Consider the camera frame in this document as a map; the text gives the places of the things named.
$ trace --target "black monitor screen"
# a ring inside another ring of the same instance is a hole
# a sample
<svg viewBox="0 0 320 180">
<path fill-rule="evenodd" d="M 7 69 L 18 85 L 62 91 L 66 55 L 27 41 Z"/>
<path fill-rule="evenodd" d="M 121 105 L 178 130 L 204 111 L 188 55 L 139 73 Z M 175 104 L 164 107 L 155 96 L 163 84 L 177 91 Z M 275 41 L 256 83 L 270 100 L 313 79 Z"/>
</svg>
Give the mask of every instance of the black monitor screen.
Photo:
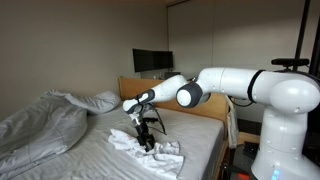
<svg viewBox="0 0 320 180">
<path fill-rule="evenodd" d="M 132 53 L 135 72 L 173 68 L 171 51 L 132 49 Z"/>
</svg>

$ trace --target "white wall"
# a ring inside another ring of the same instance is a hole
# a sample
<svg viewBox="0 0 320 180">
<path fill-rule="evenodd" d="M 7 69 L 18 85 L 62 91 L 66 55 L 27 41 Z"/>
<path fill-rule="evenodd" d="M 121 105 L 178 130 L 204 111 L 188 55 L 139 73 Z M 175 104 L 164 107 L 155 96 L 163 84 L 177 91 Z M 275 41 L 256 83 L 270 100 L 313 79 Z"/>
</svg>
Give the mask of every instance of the white wall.
<svg viewBox="0 0 320 180">
<path fill-rule="evenodd" d="M 177 71 L 195 76 L 211 66 L 282 69 L 271 60 L 294 57 L 303 7 L 304 0 L 191 0 L 170 7 L 169 49 Z M 320 1 L 312 0 L 301 57 L 311 58 L 319 13 Z M 238 118 L 261 122 L 263 108 L 238 107 Z"/>
<path fill-rule="evenodd" d="M 0 0 L 0 24 L 0 120 L 50 89 L 118 93 L 132 48 L 168 49 L 160 0 Z"/>
</svg>

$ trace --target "white bed sheet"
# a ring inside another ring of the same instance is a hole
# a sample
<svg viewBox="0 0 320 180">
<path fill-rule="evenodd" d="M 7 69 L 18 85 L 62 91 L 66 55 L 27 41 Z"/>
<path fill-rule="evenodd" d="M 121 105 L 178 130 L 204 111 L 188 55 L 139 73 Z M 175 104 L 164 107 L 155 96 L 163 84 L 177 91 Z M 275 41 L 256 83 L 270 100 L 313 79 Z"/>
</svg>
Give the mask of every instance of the white bed sheet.
<svg viewBox="0 0 320 180">
<path fill-rule="evenodd" d="M 178 179 L 211 179 L 223 143 L 222 122 L 166 109 L 158 112 L 167 135 L 153 129 L 150 132 L 157 142 L 180 143 L 185 161 Z M 136 135 L 121 105 L 106 114 L 89 116 L 87 121 L 86 134 L 68 152 L 13 179 L 165 179 L 144 169 L 108 142 L 111 128 Z M 159 123 L 151 126 L 161 129 Z"/>
</svg>

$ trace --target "crumpled cloth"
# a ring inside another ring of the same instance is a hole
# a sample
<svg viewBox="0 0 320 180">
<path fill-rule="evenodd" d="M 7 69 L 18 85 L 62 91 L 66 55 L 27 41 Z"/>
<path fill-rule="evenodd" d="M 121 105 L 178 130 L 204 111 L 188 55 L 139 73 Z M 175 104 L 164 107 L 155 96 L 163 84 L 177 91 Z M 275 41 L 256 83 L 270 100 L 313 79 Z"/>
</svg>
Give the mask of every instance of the crumpled cloth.
<svg viewBox="0 0 320 180">
<path fill-rule="evenodd" d="M 178 142 L 156 142 L 154 148 L 146 152 L 135 137 L 116 129 L 110 131 L 112 135 L 108 141 L 115 146 L 115 149 L 124 150 L 151 172 L 170 179 L 177 178 L 184 161 L 183 156 L 179 155 Z"/>
</svg>

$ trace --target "wooden bed frame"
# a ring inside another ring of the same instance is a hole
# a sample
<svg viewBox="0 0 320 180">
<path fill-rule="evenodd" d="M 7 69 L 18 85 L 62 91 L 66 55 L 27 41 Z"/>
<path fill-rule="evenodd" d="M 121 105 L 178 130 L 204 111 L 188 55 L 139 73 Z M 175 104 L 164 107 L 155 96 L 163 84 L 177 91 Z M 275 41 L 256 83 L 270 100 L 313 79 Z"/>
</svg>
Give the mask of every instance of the wooden bed frame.
<svg viewBox="0 0 320 180">
<path fill-rule="evenodd" d="M 119 77 L 119 91 L 120 91 L 120 97 L 121 100 L 124 101 L 126 99 L 135 97 L 137 94 L 144 92 L 161 82 L 163 80 L 157 80 L 157 79 L 135 79 L 135 78 L 125 78 L 125 77 Z M 164 109 L 170 109 L 180 112 L 186 112 L 190 114 L 205 116 L 214 118 L 217 120 L 221 120 L 224 124 L 224 143 L 223 147 L 220 152 L 219 161 L 216 164 L 215 168 L 215 176 L 214 179 L 218 179 L 219 175 L 219 168 L 221 161 L 223 160 L 225 150 L 227 148 L 227 116 L 229 112 L 229 105 L 227 103 L 227 100 L 225 98 L 225 95 L 212 93 L 210 99 L 195 107 L 195 108 L 182 108 L 179 106 L 179 104 L 176 102 L 176 100 L 171 100 L 167 102 L 161 102 L 161 103 L 154 103 L 156 107 L 164 108 Z"/>
</svg>

